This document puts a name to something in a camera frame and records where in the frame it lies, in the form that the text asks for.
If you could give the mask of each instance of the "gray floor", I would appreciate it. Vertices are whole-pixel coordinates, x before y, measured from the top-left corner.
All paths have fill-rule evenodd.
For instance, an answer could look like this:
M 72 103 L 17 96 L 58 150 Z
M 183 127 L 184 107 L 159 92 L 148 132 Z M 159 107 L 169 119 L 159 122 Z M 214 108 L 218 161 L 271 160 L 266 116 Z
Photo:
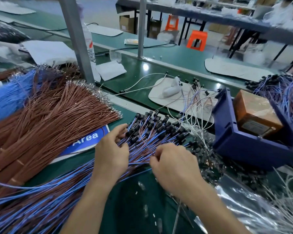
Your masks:
M 26 6 L 28 8 L 39 9 L 48 13 L 63 15 L 61 7 L 57 0 L 16 0 L 16 2 Z M 77 0 L 78 3 L 84 6 L 84 15 L 85 21 L 88 23 L 96 22 L 101 26 L 106 26 L 110 28 L 119 29 L 119 16 L 115 9 L 115 3 L 117 0 Z M 152 12 L 153 19 L 159 19 L 159 12 Z M 163 14 L 162 17 L 162 27 L 161 30 L 164 30 L 166 23 L 168 20 L 168 14 Z M 184 18 L 179 18 L 179 34 L 177 36 L 177 40 L 179 39 L 179 35 L 182 29 L 182 24 L 184 22 Z M 199 26 L 191 25 L 189 29 L 189 35 L 192 30 L 199 30 Z M 222 57 L 228 56 L 229 46 L 226 46 L 221 42 L 223 38 L 222 34 L 208 31 L 207 45 L 205 47 L 205 51 L 210 51 L 215 55 L 219 55 Z M 187 39 L 183 39 L 181 44 L 186 45 L 188 42 Z M 264 53 L 266 56 L 266 61 L 264 63 L 265 66 L 268 66 L 271 63 L 271 60 L 277 55 L 280 49 L 283 47 L 283 44 L 275 43 L 272 41 L 268 41 L 264 48 Z M 236 52 L 233 56 L 233 59 L 243 60 L 243 52 Z M 288 46 L 285 51 L 279 56 L 276 62 L 272 65 L 272 68 L 276 69 L 284 69 L 289 65 L 289 63 L 293 60 L 293 46 Z

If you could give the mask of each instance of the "plastic bottle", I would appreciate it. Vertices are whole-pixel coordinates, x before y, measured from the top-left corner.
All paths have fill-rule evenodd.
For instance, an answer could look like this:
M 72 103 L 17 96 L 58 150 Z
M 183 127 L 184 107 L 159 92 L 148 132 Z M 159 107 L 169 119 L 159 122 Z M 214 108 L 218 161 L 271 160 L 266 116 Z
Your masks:
M 84 14 L 83 14 L 82 5 L 80 5 L 79 3 L 77 3 L 77 5 L 78 5 L 78 12 L 79 12 L 80 21 L 82 23 L 82 31 L 84 32 L 84 36 L 85 36 L 85 41 L 86 41 L 86 45 L 87 45 L 89 59 L 90 59 L 90 61 L 95 63 L 96 62 L 96 57 L 94 55 L 92 34 L 91 34 L 90 30 L 88 29 L 87 25 L 84 22 Z

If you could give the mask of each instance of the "left hand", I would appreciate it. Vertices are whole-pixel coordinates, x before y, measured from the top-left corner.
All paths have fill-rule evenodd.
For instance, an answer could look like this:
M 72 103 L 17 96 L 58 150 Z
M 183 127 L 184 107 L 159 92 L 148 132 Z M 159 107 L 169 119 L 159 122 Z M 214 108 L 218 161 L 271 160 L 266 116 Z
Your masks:
M 129 146 L 117 143 L 125 137 L 127 124 L 115 127 L 95 146 L 95 162 L 90 182 L 96 181 L 109 191 L 128 168 Z

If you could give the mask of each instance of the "blue plastic bin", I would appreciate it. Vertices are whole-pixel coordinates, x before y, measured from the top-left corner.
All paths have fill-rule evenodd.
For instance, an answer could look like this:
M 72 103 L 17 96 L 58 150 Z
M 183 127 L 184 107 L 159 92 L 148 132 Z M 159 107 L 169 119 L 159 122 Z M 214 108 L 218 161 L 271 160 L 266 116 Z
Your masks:
M 282 145 L 238 130 L 230 90 L 225 88 L 217 96 L 212 110 L 215 123 L 215 151 L 225 157 L 271 171 L 293 163 L 293 129 L 277 106 L 272 105 L 282 122 Z

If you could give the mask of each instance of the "orange stool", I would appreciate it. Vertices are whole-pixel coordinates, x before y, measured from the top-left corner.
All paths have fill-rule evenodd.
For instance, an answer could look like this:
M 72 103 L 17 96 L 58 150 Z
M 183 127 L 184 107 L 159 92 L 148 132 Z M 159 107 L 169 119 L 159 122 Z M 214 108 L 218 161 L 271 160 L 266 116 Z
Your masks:
M 166 24 L 165 31 L 167 31 L 167 30 L 178 30 L 179 18 L 176 19 L 175 26 L 173 26 L 173 25 L 170 24 L 170 20 L 171 19 L 172 19 L 172 15 L 169 15 L 168 16 L 168 21 L 167 21 L 167 24 Z
M 201 40 L 200 46 L 199 47 L 192 47 L 192 43 L 194 40 Z M 187 48 L 192 48 L 195 50 L 199 51 L 204 51 L 205 45 L 206 45 L 206 40 L 207 40 L 207 32 L 203 31 L 198 31 L 198 30 L 192 30 L 192 33 L 190 35 Z

